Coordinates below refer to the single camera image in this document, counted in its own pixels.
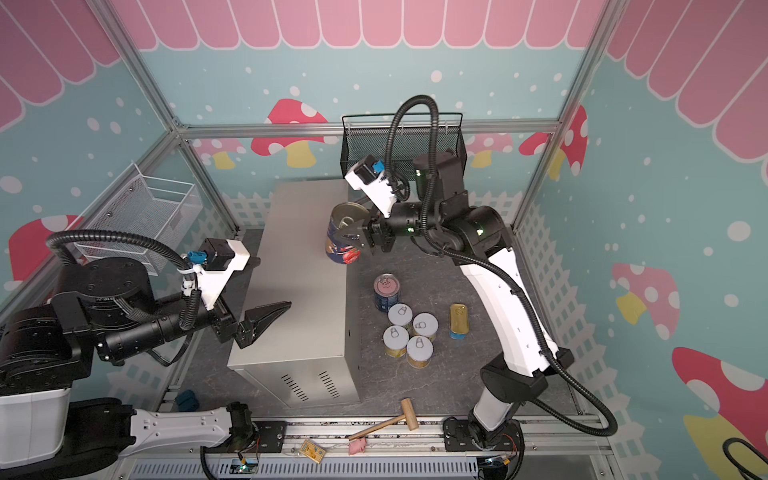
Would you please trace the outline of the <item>dark blue tomato can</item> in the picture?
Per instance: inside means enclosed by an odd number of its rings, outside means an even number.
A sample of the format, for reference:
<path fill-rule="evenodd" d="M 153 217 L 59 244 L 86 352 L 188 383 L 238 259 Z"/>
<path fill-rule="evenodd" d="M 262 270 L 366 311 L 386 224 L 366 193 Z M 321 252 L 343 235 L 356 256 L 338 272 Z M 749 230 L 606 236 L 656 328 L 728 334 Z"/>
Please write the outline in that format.
<path fill-rule="evenodd" d="M 365 240 L 361 227 L 368 217 L 368 210 L 355 202 L 343 202 L 332 209 L 325 244 L 330 260 L 348 265 L 359 259 Z"/>

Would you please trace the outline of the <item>blue soup can pink lid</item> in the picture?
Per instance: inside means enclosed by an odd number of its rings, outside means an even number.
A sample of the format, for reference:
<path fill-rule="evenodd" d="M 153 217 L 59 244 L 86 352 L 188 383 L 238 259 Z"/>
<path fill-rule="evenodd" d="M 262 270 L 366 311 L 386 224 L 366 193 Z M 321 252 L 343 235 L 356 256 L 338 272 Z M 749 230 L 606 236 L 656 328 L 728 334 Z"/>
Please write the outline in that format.
<path fill-rule="evenodd" d="M 401 285 L 394 274 L 383 273 L 376 277 L 373 283 L 376 308 L 387 313 L 400 302 Z"/>

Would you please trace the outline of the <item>gold sardine tin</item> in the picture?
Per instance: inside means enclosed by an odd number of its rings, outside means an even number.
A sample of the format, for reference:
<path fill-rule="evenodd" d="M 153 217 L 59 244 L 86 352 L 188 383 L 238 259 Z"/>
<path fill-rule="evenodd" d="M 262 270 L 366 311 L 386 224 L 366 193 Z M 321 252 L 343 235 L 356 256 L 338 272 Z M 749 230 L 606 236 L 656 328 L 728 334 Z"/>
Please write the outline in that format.
<path fill-rule="evenodd" d="M 461 303 L 453 303 L 449 308 L 450 312 L 450 336 L 452 339 L 464 339 L 469 331 L 469 310 Z"/>

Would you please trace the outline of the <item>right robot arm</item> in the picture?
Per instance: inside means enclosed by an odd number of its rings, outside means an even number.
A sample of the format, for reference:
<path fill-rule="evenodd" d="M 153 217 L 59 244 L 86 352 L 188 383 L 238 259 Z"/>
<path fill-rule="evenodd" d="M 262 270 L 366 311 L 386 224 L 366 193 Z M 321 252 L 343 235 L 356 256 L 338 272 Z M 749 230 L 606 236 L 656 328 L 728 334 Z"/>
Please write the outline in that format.
<path fill-rule="evenodd" d="M 393 153 L 400 123 L 416 106 L 428 110 L 427 150 L 413 159 L 414 176 L 408 178 L 395 166 Z M 480 297 L 502 352 L 482 368 L 483 391 L 468 417 L 444 421 L 445 446 L 465 444 L 480 451 L 509 446 L 522 458 L 523 435 L 513 416 L 526 403 L 583 434 L 615 435 L 615 415 L 568 372 L 572 352 L 559 347 L 544 329 L 524 288 L 510 227 L 495 209 L 470 204 L 464 161 L 452 151 L 438 149 L 439 123 L 437 103 L 428 95 L 416 95 L 399 107 L 387 131 L 383 156 L 369 155 L 345 175 L 352 189 L 368 197 L 371 208 L 359 220 L 343 221 L 333 237 L 360 250 L 383 252 L 390 251 L 399 237 L 412 242 L 424 239 L 425 253 L 451 259 Z M 587 400 L 604 425 L 581 423 L 542 401 L 551 376 L 562 378 Z"/>

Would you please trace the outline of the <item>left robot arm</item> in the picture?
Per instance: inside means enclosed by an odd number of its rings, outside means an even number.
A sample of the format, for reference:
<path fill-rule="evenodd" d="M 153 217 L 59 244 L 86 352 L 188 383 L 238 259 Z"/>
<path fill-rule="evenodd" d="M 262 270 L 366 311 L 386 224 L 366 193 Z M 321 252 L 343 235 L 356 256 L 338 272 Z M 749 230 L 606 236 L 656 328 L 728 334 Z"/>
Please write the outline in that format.
<path fill-rule="evenodd" d="M 156 298 L 144 264 L 129 257 L 78 262 L 75 243 L 136 246 L 158 254 L 181 275 L 177 294 Z M 121 366 L 159 346 L 210 329 L 221 342 L 252 345 L 290 308 L 258 306 L 236 318 L 223 299 L 230 279 L 258 265 L 237 240 L 207 239 L 179 254 L 139 234 L 76 229 L 51 234 L 61 262 L 50 300 L 10 315 L 1 328 L 1 475 L 65 479 L 155 448 L 188 447 L 201 454 L 242 454 L 260 441 L 247 405 L 201 412 L 152 412 L 105 397 L 71 398 L 95 360 Z"/>

